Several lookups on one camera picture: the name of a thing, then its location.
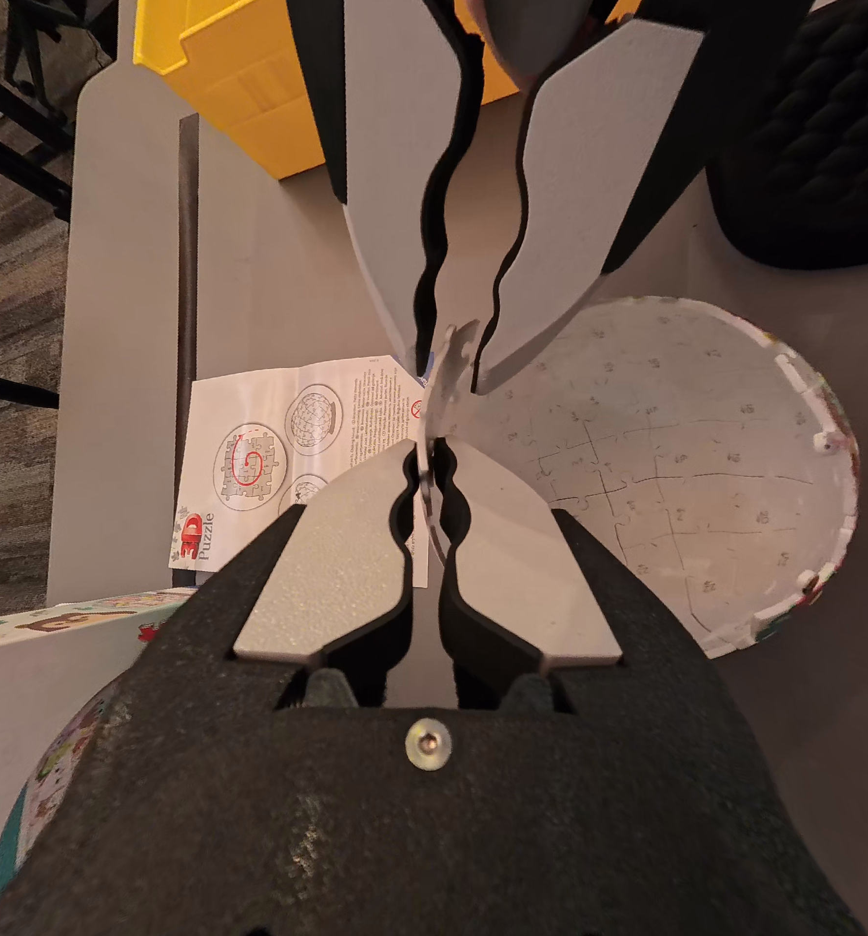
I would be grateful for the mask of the yellow plastic bin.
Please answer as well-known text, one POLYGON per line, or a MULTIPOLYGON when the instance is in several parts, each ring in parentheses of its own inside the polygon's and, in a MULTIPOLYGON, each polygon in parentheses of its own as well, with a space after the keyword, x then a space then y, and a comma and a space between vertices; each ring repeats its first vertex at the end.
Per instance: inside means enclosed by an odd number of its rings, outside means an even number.
POLYGON ((138 2, 134 63, 272 177, 325 162, 287 2, 138 2))

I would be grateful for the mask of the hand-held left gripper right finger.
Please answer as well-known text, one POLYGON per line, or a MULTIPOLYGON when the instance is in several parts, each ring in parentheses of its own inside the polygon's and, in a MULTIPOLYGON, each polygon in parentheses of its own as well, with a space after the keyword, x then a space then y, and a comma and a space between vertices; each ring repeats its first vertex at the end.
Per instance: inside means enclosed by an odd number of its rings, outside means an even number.
POLYGON ((456 437, 434 453, 449 542, 440 634, 462 667, 582 667, 622 655, 545 500, 456 437))

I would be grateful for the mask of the colourful puzzle box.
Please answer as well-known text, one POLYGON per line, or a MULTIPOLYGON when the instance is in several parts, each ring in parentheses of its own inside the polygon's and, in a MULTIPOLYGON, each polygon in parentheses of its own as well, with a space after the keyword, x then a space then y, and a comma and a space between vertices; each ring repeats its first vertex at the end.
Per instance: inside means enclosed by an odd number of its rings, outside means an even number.
POLYGON ((63 802, 121 676, 194 591, 0 616, 0 894, 63 802))

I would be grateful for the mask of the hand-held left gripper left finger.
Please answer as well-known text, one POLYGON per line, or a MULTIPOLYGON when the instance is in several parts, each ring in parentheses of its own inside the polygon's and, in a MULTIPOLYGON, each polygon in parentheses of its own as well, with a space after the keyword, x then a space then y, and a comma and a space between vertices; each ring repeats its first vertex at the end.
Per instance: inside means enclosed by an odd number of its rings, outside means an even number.
POLYGON ((412 626, 413 441, 348 469, 303 506, 234 652, 314 667, 367 648, 370 634, 412 626))

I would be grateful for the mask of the black metal leg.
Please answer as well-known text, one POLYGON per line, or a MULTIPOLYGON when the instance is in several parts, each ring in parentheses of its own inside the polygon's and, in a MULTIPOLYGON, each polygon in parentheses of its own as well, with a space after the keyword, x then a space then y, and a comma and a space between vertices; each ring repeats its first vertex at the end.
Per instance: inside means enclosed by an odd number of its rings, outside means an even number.
MULTIPOLYGON (((18 95, 0 84, 0 112, 23 130, 36 137, 52 156, 70 152, 73 136, 54 120, 36 111, 18 95)), ((46 201, 55 217, 70 222, 72 186, 48 172, 30 156, 23 156, 0 141, 0 175, 46 201)))
POLYGON ((59 393, 0 378, 0 401, 36 408, 59 409, 59 393))

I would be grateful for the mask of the black quilted pad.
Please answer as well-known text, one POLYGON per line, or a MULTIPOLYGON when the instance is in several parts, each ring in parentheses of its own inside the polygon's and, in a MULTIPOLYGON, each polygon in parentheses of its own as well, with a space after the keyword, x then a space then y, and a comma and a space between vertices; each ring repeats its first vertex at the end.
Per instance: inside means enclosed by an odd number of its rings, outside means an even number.
POLYGON ((707 178, 747 258, 790 271, 868 264, 868 1, 806 17, 749 132, 707 178))

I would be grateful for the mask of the colourful puzzle ball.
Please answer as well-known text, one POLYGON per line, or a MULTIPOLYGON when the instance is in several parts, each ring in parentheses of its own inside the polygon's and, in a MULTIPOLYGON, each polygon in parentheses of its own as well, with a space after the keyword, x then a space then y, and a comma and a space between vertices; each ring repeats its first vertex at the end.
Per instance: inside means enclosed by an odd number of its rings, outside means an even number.
POLYGON ((813 602, 857 525, 859 452, 824 378, 703 301, 591 304, 498 389, 434 382, 455 435, 572 514, 708 658, 813 602))

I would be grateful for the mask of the folded instruction leaflet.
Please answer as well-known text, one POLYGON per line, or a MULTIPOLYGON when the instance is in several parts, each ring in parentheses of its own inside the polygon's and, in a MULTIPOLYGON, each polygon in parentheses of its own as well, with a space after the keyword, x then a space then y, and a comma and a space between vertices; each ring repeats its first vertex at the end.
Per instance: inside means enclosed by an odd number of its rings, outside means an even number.
POLYGON ((195 381, 170 568, 217 572, 289 507, 413 441, 422 399, 388 355, 195 381))

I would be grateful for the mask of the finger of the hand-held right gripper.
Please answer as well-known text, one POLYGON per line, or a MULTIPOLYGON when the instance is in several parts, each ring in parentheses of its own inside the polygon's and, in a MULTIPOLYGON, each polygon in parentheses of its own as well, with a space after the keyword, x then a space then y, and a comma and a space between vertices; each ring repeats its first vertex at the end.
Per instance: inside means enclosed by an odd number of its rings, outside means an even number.
POLYGON ((454 2, 343 2, 343 210, 370 297, 416 375, 435 336, 447 188, 473 140, 483 55, 454 2))
POLYGON ((600 286, 705 36, 631 18, 535 83, 516 157, 521 225, 494 284, 476 394, 520 372, 600 286))

